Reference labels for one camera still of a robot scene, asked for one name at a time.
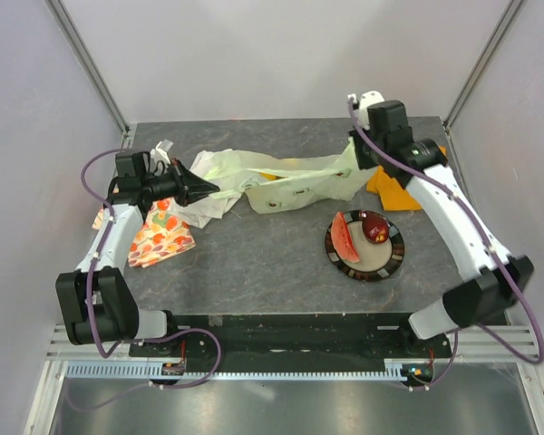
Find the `dark red fake apple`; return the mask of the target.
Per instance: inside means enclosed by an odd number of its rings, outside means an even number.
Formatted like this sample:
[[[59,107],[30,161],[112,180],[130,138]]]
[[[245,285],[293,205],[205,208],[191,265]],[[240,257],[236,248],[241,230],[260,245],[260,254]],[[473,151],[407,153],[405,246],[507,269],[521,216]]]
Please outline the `dark red fake apple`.
[[[362,219],[362,230],[368,242],[380,245],[389,238],[389,226],[384,217],[366,212]]]

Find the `yellow fake fruit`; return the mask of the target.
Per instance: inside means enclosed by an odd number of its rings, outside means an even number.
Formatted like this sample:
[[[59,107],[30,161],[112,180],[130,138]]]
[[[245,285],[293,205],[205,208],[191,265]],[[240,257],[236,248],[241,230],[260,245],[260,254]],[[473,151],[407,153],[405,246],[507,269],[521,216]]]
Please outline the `yellow fake fruit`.
[[[259,175],[261,177],[263,177],[264,179],[268,180],[268,181],[275,181],[275,180],[280,180],[282,179],[282,177],[276,175],[276,174],[270,174],[270,173],[266,173],[266,172],[259,172]]]

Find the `light green plastic bag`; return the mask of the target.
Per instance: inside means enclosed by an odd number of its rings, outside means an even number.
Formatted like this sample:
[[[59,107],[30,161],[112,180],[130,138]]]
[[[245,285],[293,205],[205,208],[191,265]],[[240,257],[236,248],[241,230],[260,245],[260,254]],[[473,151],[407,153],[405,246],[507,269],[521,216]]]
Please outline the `light green plastic bag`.
[[[268,181],[259,172],[282,179]],[[278,213],[307,207],[319,200],[349,201],[363,189],[376,168],[360,170],[352,141],[342,153],[315,158],[277,159],[267,154],[232,150],[232,156],[218,163],[204,179],[234,177],[237,191],[248,198],[258,214]],[[224,198],[234,189],[212,194]]]

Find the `orange red fake fruit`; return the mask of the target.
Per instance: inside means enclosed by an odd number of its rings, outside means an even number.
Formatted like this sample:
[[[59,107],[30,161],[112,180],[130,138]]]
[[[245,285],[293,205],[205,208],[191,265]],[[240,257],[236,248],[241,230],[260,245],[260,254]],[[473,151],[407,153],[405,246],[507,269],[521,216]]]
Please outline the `orange red fake fruit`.
[[[360,261],[360,256],[355,249],[345,215],[341,211],[337,212],[332,220],[330,238],[335,252],[342,259],[351,263],[358,263]]]

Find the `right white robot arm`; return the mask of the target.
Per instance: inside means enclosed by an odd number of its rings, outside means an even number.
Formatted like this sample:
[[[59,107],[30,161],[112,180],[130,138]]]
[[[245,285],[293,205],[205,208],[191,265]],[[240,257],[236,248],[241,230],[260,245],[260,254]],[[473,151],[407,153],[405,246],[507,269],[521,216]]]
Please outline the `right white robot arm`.
[[[418,356],[430,338],[465,329],[516,305],[534,272],[481,221],[464,197],[448,159],[431,139],[416,140],[402,102],[377,92],[350,94],[348,109],[358,166],[384,172],[422,207],[449,248],[462,282],[408,317],[397,334],[399,350]]]

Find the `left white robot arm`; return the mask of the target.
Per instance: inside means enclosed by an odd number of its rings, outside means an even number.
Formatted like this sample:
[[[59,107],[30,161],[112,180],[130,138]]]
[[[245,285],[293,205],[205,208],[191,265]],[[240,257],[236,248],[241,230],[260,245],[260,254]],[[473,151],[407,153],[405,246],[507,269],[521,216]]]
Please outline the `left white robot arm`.
[[[154,202],[172,199],[186,207],[219,192],[219,187],[177,159],[154,163],[148,151],[109,153],[116,175],[100,199],[102,226],[79,265],[59,274],[55,282],[63,324],[72,344],[93,344],[103,358],[122,343],[137,342],[171,356],[181,343],[174,315],[139,308],[124,279],[124,267]]]

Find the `white crumpled cloth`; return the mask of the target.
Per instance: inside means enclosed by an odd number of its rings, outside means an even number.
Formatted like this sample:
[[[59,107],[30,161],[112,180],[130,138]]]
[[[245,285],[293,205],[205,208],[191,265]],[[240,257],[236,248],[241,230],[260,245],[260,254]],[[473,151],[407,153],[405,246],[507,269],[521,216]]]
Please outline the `white crumpled cloth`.
[[[189,170],[195,175],[204,178],[218,163],[232,156],[232,149],[223,151],[201,151],[197,154]],[[224,198],[213,198],[207,196],[189,206],[182,207],[173,199],[168,206],[168,212],[182,219],[189,226],[204,228],[211,219],[222,219],[223,215],[241,198],[242,194],[237,191],[238,182],[234,177],[216,178],[211,183],[219,186],[223,191],[234,189],[231,194]]]

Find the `orange folded cloth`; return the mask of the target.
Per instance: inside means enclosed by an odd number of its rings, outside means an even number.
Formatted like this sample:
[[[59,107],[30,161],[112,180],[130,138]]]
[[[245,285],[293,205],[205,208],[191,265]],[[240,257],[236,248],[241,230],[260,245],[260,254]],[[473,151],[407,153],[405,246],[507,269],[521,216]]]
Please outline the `orange folded cloth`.
[[[396,179],[389,177],[382,166],[378,166],[375,174],[367,181],[366,191],[379,197],[384,211],[422,210],[419,202]]]

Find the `orange floral cloth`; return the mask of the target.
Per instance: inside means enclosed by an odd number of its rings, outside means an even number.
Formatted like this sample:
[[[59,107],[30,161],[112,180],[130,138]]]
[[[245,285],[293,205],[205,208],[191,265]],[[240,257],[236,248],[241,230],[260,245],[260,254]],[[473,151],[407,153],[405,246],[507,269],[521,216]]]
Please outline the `orange floral cloth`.
[[[195,247],[196,242],[189,226],[176,216],[175,206],[172,198],[153,204],[141,230],[132,240],[128,255],[129,267],[153,266]]]

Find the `dark rimmed ceramic plate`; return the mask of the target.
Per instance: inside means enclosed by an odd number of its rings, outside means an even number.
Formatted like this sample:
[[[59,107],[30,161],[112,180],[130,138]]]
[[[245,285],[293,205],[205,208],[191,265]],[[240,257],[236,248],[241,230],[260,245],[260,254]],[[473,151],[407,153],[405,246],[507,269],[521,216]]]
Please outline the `dark rimmed ceramic plate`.
[[[389,226],[389,238],[380,245],[368,242],[362,230],[362,219],[366,212],[373,211],[356,209],[343,212],[360,261],[351,263],[336,253],[330,238],[331,224],[325,232],[325,253],[331,264],[345,276],[358,281],[377,282],[399,269],[404,259],[405,245],[398,227],[381,214]]]

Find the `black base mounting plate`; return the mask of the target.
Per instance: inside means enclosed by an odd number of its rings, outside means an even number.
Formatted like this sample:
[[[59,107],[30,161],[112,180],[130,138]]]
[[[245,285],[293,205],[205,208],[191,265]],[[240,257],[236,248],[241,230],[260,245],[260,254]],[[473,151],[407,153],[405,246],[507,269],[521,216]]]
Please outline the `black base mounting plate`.
[[[452,350],[441,334],[426,341],[405,336],[404,313],[190,314],[173,315],[170,334],[205,329],[219,340],[225,357],[267,353],[340,353],[365,358],[447,358]]]

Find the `right aluminium frame post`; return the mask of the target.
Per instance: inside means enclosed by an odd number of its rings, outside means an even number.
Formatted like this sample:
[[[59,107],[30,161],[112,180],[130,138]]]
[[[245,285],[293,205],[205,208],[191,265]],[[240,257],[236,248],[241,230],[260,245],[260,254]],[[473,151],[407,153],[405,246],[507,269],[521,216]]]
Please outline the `right aluminium frame post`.
[[[451,108],[449,109],[448,114],[442,121],[443,128],[447,134],[450,134],[452,127],[459,119],[467,102],[470,100],[471,96],[476,90],[483,75],[499,51],[500,46],[505,41],[511,27],[514,25],[525,4],[525,0],[509,0],[509,2],[506,4],[506,7],[500,14],[500,18],[494,25],[479,56],[471,67],[471,70],[464,84],[460,88],[460,91],[458,92]]]

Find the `aluminium frame post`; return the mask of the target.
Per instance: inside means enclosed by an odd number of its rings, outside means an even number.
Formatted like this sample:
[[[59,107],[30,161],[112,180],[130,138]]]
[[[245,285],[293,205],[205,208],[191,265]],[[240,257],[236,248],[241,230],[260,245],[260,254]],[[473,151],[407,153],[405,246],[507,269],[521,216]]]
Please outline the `aluminium frame post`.
[[[443,128],[447,134],[450,134],[452,127],[459,119],[467,102],[470,100],[471,96],[476,90],[483,75],[499,51],[500,46],[505,41],[511,27],[514,25],[525,4],[525,0],[509,0],[509,2],[506,4],[506,7],[500,14],[500,18],[494,25],[479,56],[471,67],[471,70],[464,84],[460,88],[460,91],[458,92],[451,108],[449,109],[448,114],[442,121]]]
[[[122,137],[127,137],[131,131],[129,123],[123,116],[117,102],[112,97],[110,88],[103,79],[103,76],[92,58],[90,51],[84,42],[78,27],[74,23],[64,1],[45,0],[55,22],[58,24],[67,42],[73,49],[73,52],[91,82],[94,90],[97,92],[105,106],[107,112],[112,117],[113,122],[121,132]]]

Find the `left aluminium frame post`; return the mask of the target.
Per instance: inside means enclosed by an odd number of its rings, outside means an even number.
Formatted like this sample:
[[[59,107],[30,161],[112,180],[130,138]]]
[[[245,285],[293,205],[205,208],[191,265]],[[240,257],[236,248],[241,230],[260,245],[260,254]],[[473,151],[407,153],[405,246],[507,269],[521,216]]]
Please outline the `left aluminium frame post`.
[[[73,52],[91,82],[94,90],[97,92],[105,106],[107,112],[112,117],[113,122],[121,132],[122,137],[127,137],[131,131],[129,123],[123,116],[117,102],[112,97],[110,88],[103,79],[103,76],[92,58],[90,51],[84,42],[78,27],[74,23],[64,1],[45,0],[55,22],[58,24],[67,42],[73,49]]]

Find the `aluminium front rail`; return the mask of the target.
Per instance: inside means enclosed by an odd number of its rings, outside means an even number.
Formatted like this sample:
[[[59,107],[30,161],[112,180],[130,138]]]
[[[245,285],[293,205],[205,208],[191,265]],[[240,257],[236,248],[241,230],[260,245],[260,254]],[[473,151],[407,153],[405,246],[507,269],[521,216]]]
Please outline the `aluminium front rail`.
[[[531,360],[539,356],[535,334],[528,326],[492,326],[491,330],[518,353]],[[75,346],[71,344],[62,325],[54,327],[49,343],[47,361],[94,361],[100,360],[94,344]],[[515,363],[519,362],[514,353],[478,326],[458,332],[457,363]]]

